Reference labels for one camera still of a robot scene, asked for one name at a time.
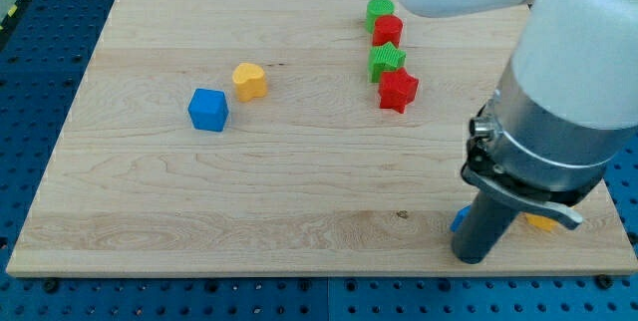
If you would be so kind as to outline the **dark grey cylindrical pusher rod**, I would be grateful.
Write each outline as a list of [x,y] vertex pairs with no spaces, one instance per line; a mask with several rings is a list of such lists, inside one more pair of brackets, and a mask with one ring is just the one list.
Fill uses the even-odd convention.
[[518,215],[518,210],[480,191],[469,213],[454,233],[454,255],[464,263],[482,262]]

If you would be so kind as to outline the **silver tool mount with lever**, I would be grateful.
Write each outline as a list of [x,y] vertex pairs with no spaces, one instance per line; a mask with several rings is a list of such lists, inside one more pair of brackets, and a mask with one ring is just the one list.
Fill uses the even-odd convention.
[[636,128],[596,129],[535,102],[506,67],[492,97],[470,120],[465,182],[478,188],[462,229],[505,230],[521,212],[568,229],[573,207],[597,185]]

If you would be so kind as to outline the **yellow block behind arm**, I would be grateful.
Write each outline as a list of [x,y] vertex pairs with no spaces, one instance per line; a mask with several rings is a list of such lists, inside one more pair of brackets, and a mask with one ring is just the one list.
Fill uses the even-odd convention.
[[526,213],[524,218],[529,225],[547,232],[552,231],[558,224],[553,219],[531,213]]

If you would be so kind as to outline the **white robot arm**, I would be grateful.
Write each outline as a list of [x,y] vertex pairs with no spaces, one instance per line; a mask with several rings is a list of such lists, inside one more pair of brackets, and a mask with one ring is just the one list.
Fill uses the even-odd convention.
[[521,213],[573,229],[576,205],[637,132],[637,0],[399,0],[424,17],[514,5],[530,14],[469,122],[463,179],[478,189],[452,241],[482,261]]

